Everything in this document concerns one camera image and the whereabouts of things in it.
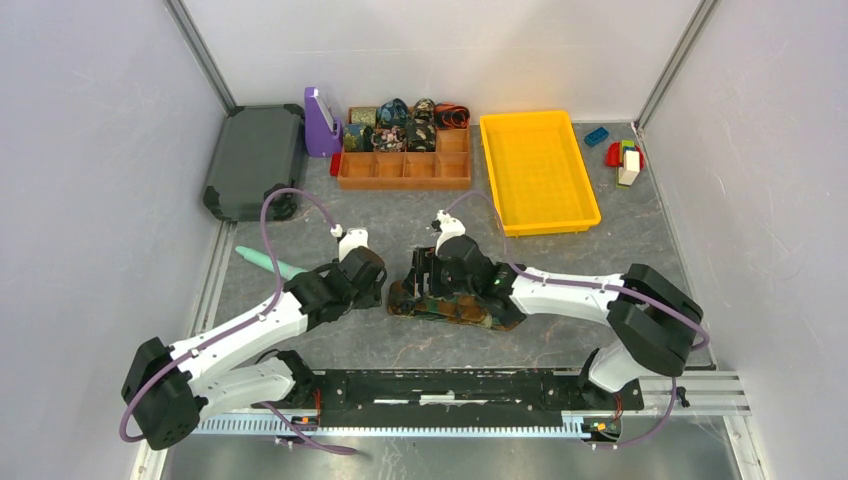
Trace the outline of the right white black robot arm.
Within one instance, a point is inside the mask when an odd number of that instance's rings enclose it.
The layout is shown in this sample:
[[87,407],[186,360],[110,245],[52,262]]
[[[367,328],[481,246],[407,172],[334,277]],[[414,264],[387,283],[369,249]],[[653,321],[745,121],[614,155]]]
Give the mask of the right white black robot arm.
[[499,331],[533,315],[607,326],[615,340],[590,354],[577,382],[591,408],[606,406],[639,377],[680,376],[691,352],[709,342],[702,308],[648,265],[602,276],[557,274],[495,262],[467,235],[415,249],[407,276],[390,287],[388,311]]

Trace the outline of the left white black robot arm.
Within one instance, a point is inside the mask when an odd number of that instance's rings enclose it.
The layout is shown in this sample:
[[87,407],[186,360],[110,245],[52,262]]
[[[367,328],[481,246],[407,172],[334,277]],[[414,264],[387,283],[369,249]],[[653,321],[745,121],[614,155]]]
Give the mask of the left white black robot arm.
[[119,435],[168,449],[201,422],[262,402],[306,405],[314,381],[297,356],[250,364],[250,358],[289,338],[380,302],[386,268],[359,246],[344,258],[296,274],[247,312],[200,335],[165,344],[153,337],[136,350],[121,388],[127,405]]

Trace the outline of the orange blue floral tie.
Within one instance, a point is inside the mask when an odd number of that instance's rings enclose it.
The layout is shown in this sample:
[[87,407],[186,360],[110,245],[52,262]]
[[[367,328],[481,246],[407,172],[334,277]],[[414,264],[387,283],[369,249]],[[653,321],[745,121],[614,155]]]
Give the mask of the orange blue floral tie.
[[470,295],[458,295],[451,299],[415,296],[402,280],[393,282],[389,288],[387,312],[396,317],[497,331],[511,331],[525,320],[525,317],[513,320],[497,318]]

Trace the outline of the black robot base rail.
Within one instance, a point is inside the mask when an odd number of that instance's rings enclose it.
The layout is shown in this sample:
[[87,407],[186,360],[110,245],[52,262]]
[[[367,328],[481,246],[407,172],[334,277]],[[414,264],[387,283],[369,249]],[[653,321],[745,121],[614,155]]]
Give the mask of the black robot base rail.
[[279,403],[314,409],[322,427],[555,427],[564,412],[640,411],[638,381],[608,393],[571,370],[409,369],[316,372]]

